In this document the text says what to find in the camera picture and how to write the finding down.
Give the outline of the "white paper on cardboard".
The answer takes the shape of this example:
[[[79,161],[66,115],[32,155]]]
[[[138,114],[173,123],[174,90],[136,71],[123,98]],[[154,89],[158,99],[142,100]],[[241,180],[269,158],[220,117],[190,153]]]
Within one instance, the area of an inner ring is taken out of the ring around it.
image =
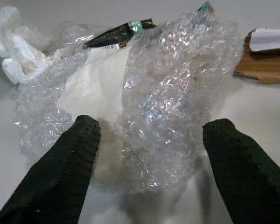
[[[280,49],[280,29],[259,28],[252,31],[249,47],[252,52]]]

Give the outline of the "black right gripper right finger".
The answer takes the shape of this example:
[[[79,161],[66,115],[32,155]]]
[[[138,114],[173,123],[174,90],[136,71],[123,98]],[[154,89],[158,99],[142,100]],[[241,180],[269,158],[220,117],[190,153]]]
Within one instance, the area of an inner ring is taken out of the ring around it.
[[[234,224],[280,224],[280,167],[229,119],[203,126],[216,185]]]

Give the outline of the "torn brown cardboard piece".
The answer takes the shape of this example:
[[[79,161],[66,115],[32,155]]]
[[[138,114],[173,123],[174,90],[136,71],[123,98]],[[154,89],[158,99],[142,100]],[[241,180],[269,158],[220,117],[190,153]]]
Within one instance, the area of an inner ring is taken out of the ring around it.
[[[261,84],[280,84],[280,48],[254,52],[250,49],[252,30],[245,37],[243,56],[234,75],[257,79]]]

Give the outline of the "clear bubble wrap sheet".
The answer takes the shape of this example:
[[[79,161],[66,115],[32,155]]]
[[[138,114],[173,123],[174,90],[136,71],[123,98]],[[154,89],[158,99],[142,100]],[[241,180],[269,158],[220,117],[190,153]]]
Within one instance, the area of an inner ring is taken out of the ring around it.
[[[112,123],[97,120],[101,140],[93,180],[102,188],[132,193],[173,185],[194,170],[202,125],[243,47],[237,24],[216,16],[209,3],[136,34],[128,46],[122,112]],[[19,86],[15,124],[28,164],[78,117],[56,103],[91,49],[65,49],[39,78]]]

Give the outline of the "crumpled white plastic bag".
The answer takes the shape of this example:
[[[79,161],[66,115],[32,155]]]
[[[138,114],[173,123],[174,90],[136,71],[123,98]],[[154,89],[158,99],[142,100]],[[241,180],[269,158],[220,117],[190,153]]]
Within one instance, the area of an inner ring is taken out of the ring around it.
[[[51,39],[21,24],[20,11],[12,6],[0,10],[0,65],[13,84],[28,83],[61,60],[57,50],[48,56]]]

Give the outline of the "black and green wrapper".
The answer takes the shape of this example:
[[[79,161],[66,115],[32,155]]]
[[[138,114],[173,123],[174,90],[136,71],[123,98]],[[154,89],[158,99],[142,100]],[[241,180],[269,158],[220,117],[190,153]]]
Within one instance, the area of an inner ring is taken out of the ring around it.
[[[134,35],[155,28],[152,19],[132,21],[105,31],[84,43],[83,48],[100,48],[114,44],[127,43]]]

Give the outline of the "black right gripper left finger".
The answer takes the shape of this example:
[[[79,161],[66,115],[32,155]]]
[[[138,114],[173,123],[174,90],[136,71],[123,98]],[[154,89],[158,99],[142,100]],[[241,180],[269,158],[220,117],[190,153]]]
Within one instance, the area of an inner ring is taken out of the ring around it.
[[[79,115],[27,172],[0,224],[78,224],[100,144],[99,122]]]

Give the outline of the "white paper sheet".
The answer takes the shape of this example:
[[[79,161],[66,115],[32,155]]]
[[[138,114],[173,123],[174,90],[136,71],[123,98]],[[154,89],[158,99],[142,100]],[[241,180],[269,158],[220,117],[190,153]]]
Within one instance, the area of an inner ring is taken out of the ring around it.
[[[91,49],[85,64],[71,75],[57,107],[75,119],[89,115],[110,123],[122,112],[122,91],[131,47]]]

